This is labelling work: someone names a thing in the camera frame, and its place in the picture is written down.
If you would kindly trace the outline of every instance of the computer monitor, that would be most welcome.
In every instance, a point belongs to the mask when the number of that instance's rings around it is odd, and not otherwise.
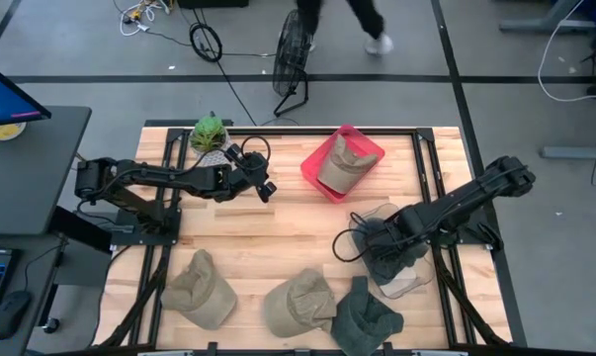
[[[49,119],[51,113],[0,73],[0,125]]]

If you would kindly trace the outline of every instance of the person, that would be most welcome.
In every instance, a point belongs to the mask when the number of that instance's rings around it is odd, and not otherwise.
[[[319,13],[323,0],[296,0],[306,30],[312,35],[317,31]],[[394,49],[392,39],[385,33],[385,21],[375,8],[374,0],[347,0],[359,20],[362,29],[370,35],[366,42],[366,52],[373,55],[384,55]]]

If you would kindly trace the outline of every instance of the concrete floor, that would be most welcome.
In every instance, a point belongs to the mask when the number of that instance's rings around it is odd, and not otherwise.
[[[302,125],[462,126],[432,3],[378,0],[395,50],[375,59],[363,52],[365,36],[342,0],[329,0],[312,74],[405,74],[440,76],[442,82],[397,78],[380,81],[318,81],[308,104],[288,117]],[[0,22],[12,0],[0,0]],[[118,0],[126,8],[133,0]],[[440,1],[456,65],[462,76],[534,76],[548,38],[502,34],[500,18],[533,17],[549,5],[491,0]],[[273,52],[292,0],[251,0],[244,9],[211,9],[208,22],[226,51]],[[192,19],[189,11],[184,11]],[[186,41],[181,14],[157,13],[155,32]],[[554,42],[547,76],[588,75],[578,61],[590,53],[590,37],[563,36]],[[272,58],[226,57],[229,74],[271,73]],[[145,120],[195,119],[210,110],[249,125],[225,83],[198,82],[194,75],[218,75],[188,48],[155,36],[123,38],[111,1],[22,0],[0,39],[0,71],[25,76],[21,85],[43,104],[84,105],[93,117],[80,152],[87,157],[132,158]],[[131,82],[58,76],[135,75]],[[162,75],[158,83],[136,76]],[[168,82],[168,75],[191,75]],[[234,87],[258,123],[272,118],[279,98],[269,82]],[[579,96],[578,84],[551,85],[562,97]],[[538,176],[536,188],[519,200],[498,200],[497,210],[516,298],[529,346],[596,351],[596,188],[589,184],[592,162],[543,160],[543,145],[595,145],[596,102],[562,104],[534,84],[464,84],[484,163],[517,155]],[[60,204],[73,209],[71,175]],[[98,211],[110,207],[97,207]],[[96,322],[100,289],[59,291],[52,314],[66,320],[56,334],[35,332],[30,347],[42,352],[87,345]]]

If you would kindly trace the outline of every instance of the beige cap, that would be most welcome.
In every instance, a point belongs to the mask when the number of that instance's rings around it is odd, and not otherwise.
[[[203,329],[216,330],[236,306],[236,299],[234,291],[214,268],[210,254],[199,250],[188,269],[168,284],[161,295],[161,304]]]
[[[324,277],[315,270],[304,269],[269,292],[263,312],[274,335],[292,337],[315,328],[330,332],[337,307]]]
[[[376,154],[357,156],[346,144],[346,139],[339,134],[319,169],[317,179],[335,192],[346,194],[377,163],[377,160],[379,157]]]

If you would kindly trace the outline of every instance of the wooden tabletop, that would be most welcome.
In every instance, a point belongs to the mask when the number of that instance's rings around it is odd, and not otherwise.
[[[160,165],[167,130],[144,128],[136,160]],[[451,191],[471,179],[460,131],[458,128],[434,128],[434,134],[446,190]],[[238,135],[232,138],[236,142],[244,139]],[[333,237],[348,227],[348,215],[368,212],[386,203],[402,207],[421,201],[409,136],[371,136],[385,150],[385,158],[346,202],[339,205],[331,204],[302,179],[299,171],[299,165],[326,140],[326,136],[267,135],[266,139],[272,147],[269,175],[278,187],[269,204],[260,202],[253,190],[221,204],[182,194],[180,239],[172,250],[168,270],[170,281],[183,271],[198,249],[204,248],[238,295],[236,310],[216,331],[200,329],[176,311],[163,311],[157,342],[159,349],[206,349],[211,341],[218,342],[220,349],[337,349],[330,335],[319,330],[291,338],[271,334],[262,316],[265,295],[309,267],[323,274],[336,300],[341,300],[350,290],[350,279],[367,274],[362,262],[342,263],[331,252]],[[264,144],[255,139],[247,142],[246,148],[265,151]],[[173,150],[172,162],[176,161],[176,152],[178,146]],[[423,154],[428,172],[431,172],[424,145]],[[195,155],[189,149],[186,167],[194,162]],[[433,182],[430,183],[435,198]],[[133,188],[144,199],[154,199],[153,188]],[[495,332],[510,340],[490,253],[482,245],[461,245],[458,249],[470,300]],[[133,304],[144,250],[145,247],[132,247],[111,267],[102,299],[96,344],[111,334]],[[158,251],[155,253],[154,265],[159,254]],[[425,258],[431,261],[431,253]],[[435,277],[396,300],[381,296],[374,285],[371,292],[403,315],[403,331],[389,339],[394,349],[448,346]],[[152,302],[149,302],[144,311],[140,342],[147,339],[151,308]],[[453,298],[452,308],[459,341],[464,342],[460,311]]]

